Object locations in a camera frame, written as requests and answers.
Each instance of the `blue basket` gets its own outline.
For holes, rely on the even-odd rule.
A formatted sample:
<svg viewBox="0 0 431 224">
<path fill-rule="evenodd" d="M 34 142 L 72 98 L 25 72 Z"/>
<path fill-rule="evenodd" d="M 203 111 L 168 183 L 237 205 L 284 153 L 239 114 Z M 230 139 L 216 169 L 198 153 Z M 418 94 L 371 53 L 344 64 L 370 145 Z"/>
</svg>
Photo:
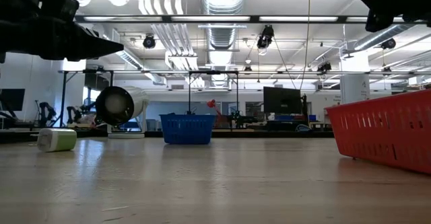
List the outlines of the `blue basket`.
<svg viewBox="0 0 431 224">
<path fill-rule="evenodd" d="M 216 116 L 160 115 L 163 137 L 169 144 L 209 144 Z"/>
</svg>

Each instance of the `ceiling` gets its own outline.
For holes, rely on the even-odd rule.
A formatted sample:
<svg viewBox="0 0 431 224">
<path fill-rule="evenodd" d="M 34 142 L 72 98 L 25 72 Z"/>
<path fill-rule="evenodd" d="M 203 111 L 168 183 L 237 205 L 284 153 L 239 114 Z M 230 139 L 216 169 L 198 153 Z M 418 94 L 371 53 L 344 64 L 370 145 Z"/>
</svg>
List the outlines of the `ceiling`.
<svg viewBox="0 0 431 224">
<path fill-rule="evenodd" d="M 311 15 L 367 15 L 368 8 L 360 0 L 310 0 Z M 183 10 L 187 14 L 201 13 L 201 0 L 183 0 Z M 124 6 L 114 6 L 110 1 L 92 1 L 88 6 L 82 7 L 80 13 L 85 15 L 139 15 L 137 1 L 129 1 Z M 245 0 L 243 14 L 247 15 L 308 15 L 308 0 Z M 105 29 L 115 28 L 121 35 L 121 42 L 136 56 L 146 61 L 154 62 L 165 57 L 165 49 L 158 43 L 155 49 L 146 50 L 142 46 L 146 34 L 153 34 L 149 24 L 105 24 Z M 358 40 L 365 37 L 363 24 L 325 25 L 325 24 L 275 24 L 276 43 L 272 43 L 265 56 L 259 56 L 256 47 L 253 47 L 257 36 L 262 32 L 264 24 L 248 24 L 246 29 L 239 29 L 234 52 L 232 69 L 243 70 L 245 60 L 252 60 L 251 67 L 257 70 L 278 70 L 286 67 L 292 70 L 302 70 L 330 46 L 336 46 L 345 40 Z M 197 24 L 187 25 L 193 48 L 198 56 L 198 65 L 207 64 L 207 42 L 205 31 Z M 416 26 L 395 37 L 397 47 L 412 42 L 431 30 L 426 26 Z M 417 44 L 398 50 L 383 58 L 374 59 L 382 54 L 382 50 L 370 50 L 370 67 L 375 69 L 386 64 L 408 59 L 409 57 L 426 52 L 431 48 L 431 38 Z M 330 60 L 333 69 L 338 68 L 339 58 Z M 100 61 L 107 69 L 124 69 L 124 62 L 118 57 L 105 57 Z M 419 66 L 431 63 L 426 59 L 413 64 L 400 67 L 397 70 L 412 70 Z"/>
</svg>

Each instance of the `black monitor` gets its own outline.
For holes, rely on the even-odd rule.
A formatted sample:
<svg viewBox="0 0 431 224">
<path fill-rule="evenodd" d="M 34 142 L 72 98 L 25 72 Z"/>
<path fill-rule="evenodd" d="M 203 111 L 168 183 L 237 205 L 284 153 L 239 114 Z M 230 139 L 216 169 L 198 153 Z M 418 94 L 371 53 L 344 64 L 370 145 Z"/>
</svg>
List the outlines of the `black monitor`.
<svg viewBox="0 0 431 224">
<path fill-rule="evenodd" d="M 12 111 L 22 111 L 25 94 L 25 89 L 0 89 L 0 96 L 5 100 L 5 102 L 0 101 L 0 110 L 6 111 L 9 106 Z"/>
<path fill-rule="evenodd" d="M 263 88 L 265 113 L 302 114 L 301 91 L 278 87 Z"/>
</svg>

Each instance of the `cylindrical object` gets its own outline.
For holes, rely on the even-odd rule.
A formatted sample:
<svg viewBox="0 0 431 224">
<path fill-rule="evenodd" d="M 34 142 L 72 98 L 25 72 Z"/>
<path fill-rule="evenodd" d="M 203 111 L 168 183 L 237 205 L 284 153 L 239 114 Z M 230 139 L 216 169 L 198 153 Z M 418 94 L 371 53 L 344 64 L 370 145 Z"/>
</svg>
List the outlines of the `cylindrical object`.
<svg viewBox="0 0 431 224">
<path fill-rule="evenodd" d="M 141 88 L 111 86 L 100 92 L 96 100 L 96 111 L 105 123 L 118 126 L 139 116 L 148 102 L 148 97 Z"/>
<path fill-rule="evenodd" d="M 44 152 L 69 151 L 75 148 L 76 132 L 71 129 L 44 128 L 38 136 L 38 148 Z"/>
</svg>

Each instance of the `wooden table surface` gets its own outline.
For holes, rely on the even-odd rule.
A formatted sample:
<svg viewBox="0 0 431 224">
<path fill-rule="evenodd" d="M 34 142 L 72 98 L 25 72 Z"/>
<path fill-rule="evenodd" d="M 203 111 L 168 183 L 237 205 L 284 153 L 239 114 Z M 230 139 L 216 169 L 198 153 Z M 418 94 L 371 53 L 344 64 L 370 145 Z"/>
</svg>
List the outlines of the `wooden table surface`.
<svg viewBox="0 0 431 224">
<path fill-rule="evenodd" d="M 1 223 L 431 223 L 431 176 L 338 154 L 334 139 L 0 145 Z"/>
</svg>

